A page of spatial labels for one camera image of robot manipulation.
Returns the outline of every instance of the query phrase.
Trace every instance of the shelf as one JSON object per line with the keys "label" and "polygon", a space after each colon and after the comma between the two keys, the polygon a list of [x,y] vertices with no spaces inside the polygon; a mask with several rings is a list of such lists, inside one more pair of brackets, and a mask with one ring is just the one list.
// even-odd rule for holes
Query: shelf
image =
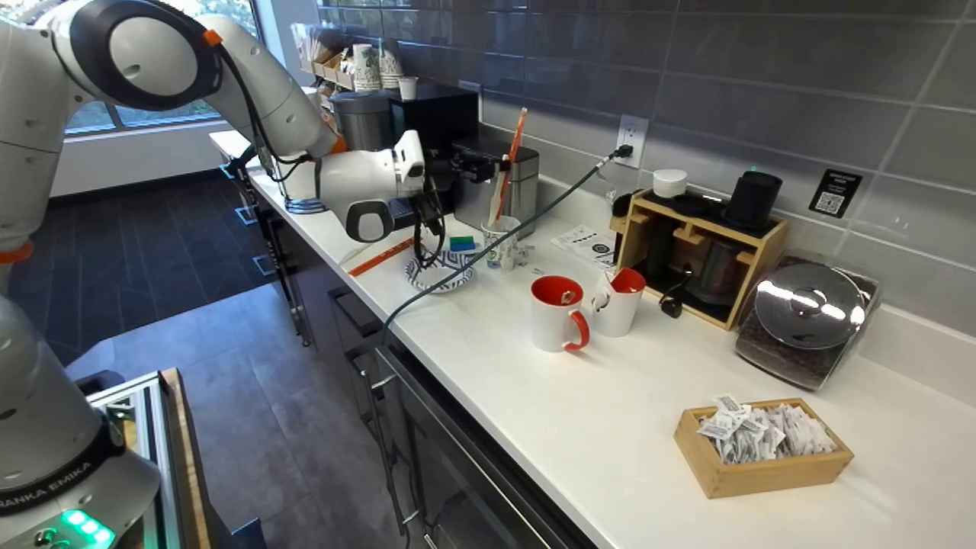
{"label": "shelf", "polygon": [[620,231],[618,266],[644,270],[654,293],[676,293],[693,315],[737,328],[748,295],[783,254],[788,221],[740,231],[720,218],[691,216],[670,203],[634,196]]}

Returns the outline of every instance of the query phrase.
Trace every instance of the gray cabinet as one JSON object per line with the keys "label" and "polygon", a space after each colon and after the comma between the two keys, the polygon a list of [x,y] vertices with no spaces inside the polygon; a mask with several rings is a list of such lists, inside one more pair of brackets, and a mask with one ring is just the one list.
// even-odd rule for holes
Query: gray cabinet
{"label": "gray cabinet", "polygon": [[592,545],[406,348],[375,357],[395,375],[386,423],[411,463],[415,537],[439,549]]}
{"label": "gray cabinet", "polygon": [[375,435],[411,545],[592,545],[285,218],[267,221],[295,326]]}

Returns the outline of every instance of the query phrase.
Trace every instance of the cup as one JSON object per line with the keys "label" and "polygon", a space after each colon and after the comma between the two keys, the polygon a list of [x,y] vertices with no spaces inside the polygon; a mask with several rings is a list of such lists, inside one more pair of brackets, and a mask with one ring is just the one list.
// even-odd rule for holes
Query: cup
{"label": "cup", "polygon": [[543,352],[580,352],[589,324],[580,312],[583,286],[575,276],[546,274],[532,283],[532,342]]}
{"label": "cup", "polygon": [[691,173],[687,170],[649,170],[649,188],[659,199],[678,199],[691,188]]}
{"label": "cup", "polygon": [[417,76],[399,76],[399,96],[402,99],[417,96]]}
{"label": "cup", "polygon": [[592,326],[602,335],[626,335],[634,326],[640,295],[644,295],[644,274],[634,267],[620,267],[612,276],[602,283],[602,293],[592,299]]}
{"label": "cup", "polygon": [[[486,236],[486,247],[494,244],[497,237],[503,237],[507,231],[519,229],[521,221],[516,216],[497,216],[494,225],[486,225],[483,236]],[[512,270],[516,267],[516,259],[519,259],[519,237],[511,236],[511,242],[503,242],[501,247],[494,247],[489,254],[489,267],[503,267],[503,270]]]}

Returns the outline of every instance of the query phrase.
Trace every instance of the cabinet door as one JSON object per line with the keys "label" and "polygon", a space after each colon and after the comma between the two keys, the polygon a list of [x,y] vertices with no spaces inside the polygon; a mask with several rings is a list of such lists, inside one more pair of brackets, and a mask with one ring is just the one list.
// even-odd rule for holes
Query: cabinet door
{"label": "cabinet door", "polygon": [[507,505],[501,495],[483,495],[466,469],[469,463],[449,458],[449,450],[415,427],[417,440],[417,485],[425,496],[425,519],[432,541],[439,549],[532,549],[546,545]]}
{"label": "cabinet door", "polygon": [[425,515],[417,505],[417,478],[415,478],[415,459],[411,459],[411,440],[406,435],[406,416],[402,416],[402,380],[396,375],[381,375],[372,385],[372,403],[375,403],[375,435],[381,447],[381,459],[387,469],[387,491],[395,496],[395,513],[399,525],[409,525],[411,537],[420,537],[420,529],[411,525],[417,515]]}

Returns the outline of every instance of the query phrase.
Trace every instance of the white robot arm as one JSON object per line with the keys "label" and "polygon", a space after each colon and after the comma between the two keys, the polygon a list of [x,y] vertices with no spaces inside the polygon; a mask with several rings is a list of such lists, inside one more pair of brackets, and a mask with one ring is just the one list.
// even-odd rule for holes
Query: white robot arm
{"label": "white robot arm", "polygon": [[205,96],[262,158],[322,160],[323,201],[359,242],[386,237],[392,201],[425,188],[415,131],[395,150],[334,154],[340,134],[285,66],[236,20],[205,23],[154,0],[64,2],[35,29],[0,20],[0,549],[32,545],[70,509],[99,519],[110,545],[158,489],[157,469],[120,447],[5,299],[12,262],[42,221],[81,105],[171,109]]}
{"label": "white robot arm", "polygon": [[357,242],[380,242],[392,201],[425,188],[425,150],[334,154],[340,134],[287,71],[233,19],[189,19],[157,0],[78,0],[35,29],[0,23],[0,293],[9,262],[41,229],[64,127],[102,96],[139,109],[209,99],[267,158],[318,158],[323,201]]}

